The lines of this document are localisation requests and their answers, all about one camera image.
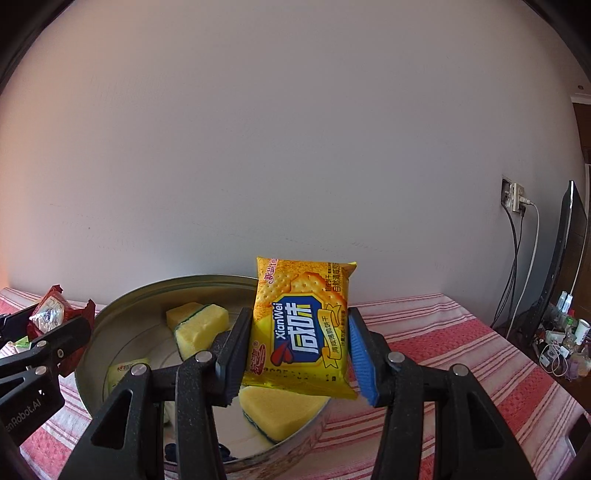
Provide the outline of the red snack packet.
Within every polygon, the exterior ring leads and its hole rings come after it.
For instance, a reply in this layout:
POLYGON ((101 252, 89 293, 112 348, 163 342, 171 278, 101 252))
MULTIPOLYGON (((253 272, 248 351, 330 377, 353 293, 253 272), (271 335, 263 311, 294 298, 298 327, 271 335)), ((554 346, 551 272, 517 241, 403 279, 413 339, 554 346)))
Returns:
POLYGON ((63 296, 63 289, 60 285, 53 285, 38 302, 33 313, 29 316, 26 326, 26 333, 30 341, 30 348, 36 346, 40 337, 50 331, 81 317, 88 325, 88 332, 79 335, 80 330, 75 331, 74 338, 82 340, 81 346, 67 355, 66 352, 59 362, 58 373, 67 377, 74 372, 94 329, 96 304, 89 299, 83 307, 76 307, 63 296))

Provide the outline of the green tea tissue pack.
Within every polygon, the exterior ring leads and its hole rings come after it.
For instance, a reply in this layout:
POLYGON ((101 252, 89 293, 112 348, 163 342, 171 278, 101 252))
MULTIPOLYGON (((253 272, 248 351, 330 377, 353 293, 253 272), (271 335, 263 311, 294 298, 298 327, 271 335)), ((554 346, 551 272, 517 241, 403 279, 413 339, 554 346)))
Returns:
POLYGON ((139 358, 111 365, 107 370, 106 394, 109 395, 115 389, 117 384, 123 379, 126 373, 130 371, 133 366, 138 364, 148 365, 149 360, 147 358, 139 358))

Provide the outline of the yellow green sponge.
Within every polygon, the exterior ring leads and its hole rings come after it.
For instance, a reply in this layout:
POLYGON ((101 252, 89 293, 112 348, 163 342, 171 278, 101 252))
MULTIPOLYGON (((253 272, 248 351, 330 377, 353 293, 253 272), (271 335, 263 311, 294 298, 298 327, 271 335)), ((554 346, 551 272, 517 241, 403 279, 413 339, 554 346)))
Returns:
POLYGON ((329 398, 247 386, 239 391, 238 400, 249 422, 276 444, 300 431, 329 398))
POLYGON ((165 314, 182 361, 211 347, 215 337, 229 328, 229 312, 216 304, 190 302, 165 314))

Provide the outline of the yellow XianWei cracker packet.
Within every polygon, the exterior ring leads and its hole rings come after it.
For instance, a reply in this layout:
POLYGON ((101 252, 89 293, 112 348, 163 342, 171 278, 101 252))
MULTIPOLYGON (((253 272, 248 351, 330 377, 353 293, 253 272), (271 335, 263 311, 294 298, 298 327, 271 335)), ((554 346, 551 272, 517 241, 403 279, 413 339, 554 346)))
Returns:
POLYGON ((349 385, 349 277, 356 263, 256 259, 242 384, 356 399, 349 385))

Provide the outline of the red white striped cloth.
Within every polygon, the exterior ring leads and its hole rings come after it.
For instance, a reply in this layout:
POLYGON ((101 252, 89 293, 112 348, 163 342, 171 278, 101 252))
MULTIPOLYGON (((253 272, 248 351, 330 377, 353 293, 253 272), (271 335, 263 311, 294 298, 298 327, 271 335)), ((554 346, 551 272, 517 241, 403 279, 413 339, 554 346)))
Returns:
MULTIPOLYGON (((572 425, 589 415, 547 372, 471 312, 444 294, 356 305, 370 330, 425 366, 469 367, 503 415, 538 479, 559 479, 575 458, 572 425)), ((73 375, 60 379, 64 407, 20 447, 42 479, 57 479, 90 416, 73 375)), ((435 410, 425 405, 421 479, 434 471, 435 410)), ((370 479, 384 410, 358 401, 334 401, 314 449, 278 479, 370 479)))

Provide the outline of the round metal tin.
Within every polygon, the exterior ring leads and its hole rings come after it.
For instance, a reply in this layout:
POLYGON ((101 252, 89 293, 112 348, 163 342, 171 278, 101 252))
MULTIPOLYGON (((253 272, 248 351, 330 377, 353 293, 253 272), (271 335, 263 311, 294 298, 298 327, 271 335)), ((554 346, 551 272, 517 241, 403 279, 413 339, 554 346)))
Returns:
MULTIPOLYGON (((235 322, 243 308, 256 298, 254 278, 194 275, 173 278, 138 288, 115 300, 95 318, 91 339, 75 370, 82 402, 90 415, 98 413, 107 399, 107 373, 112 365, 146 359, 160 369, 180 363, 165 313, 186 303, 216 304, 235 322)), ((213 410, 218 441, 233 458, 224 464, 229 479, 272 479, 293 467, 308 454, 329 419, 329 401, 314 418, 286 440, 272 444, 243 415, 237 398, 231 406, 213 410)))

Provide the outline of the wall power outlet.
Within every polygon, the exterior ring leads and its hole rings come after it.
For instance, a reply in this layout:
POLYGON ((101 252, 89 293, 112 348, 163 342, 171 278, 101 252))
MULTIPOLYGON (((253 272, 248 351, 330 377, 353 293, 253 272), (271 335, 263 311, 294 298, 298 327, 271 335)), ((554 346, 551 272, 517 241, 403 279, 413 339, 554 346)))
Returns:
POLYGON ((519 213, 525 205, 522 199, 525 197, 525 189, 518 182, 513 182, 506 177, 502 178, 501 205, 512 213, 519 213))

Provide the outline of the black monitor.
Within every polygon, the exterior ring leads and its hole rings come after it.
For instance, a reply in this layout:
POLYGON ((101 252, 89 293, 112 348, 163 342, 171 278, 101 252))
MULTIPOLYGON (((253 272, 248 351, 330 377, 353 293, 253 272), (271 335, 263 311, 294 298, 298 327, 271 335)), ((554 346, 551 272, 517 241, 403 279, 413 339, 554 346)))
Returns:
POLYGON ((574 289, 586 244, 588 219, 579 191, 569 181, 562 198, 559 226, 547 277, 536 303, 520 328, 522 339, 530 344, 538 328, 557 316, 574 298, 574 289))

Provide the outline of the cluttered side items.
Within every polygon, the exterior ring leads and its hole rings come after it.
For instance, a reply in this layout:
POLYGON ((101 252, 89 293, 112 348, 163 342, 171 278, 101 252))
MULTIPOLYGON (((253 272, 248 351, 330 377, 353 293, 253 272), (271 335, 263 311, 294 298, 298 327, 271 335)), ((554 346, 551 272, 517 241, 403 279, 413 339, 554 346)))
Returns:
POLYGON ((573 295, 549 303, 533 342, 538 364, 555 378, 576 381, 590 374, 590 324, 577 319, 573 295))

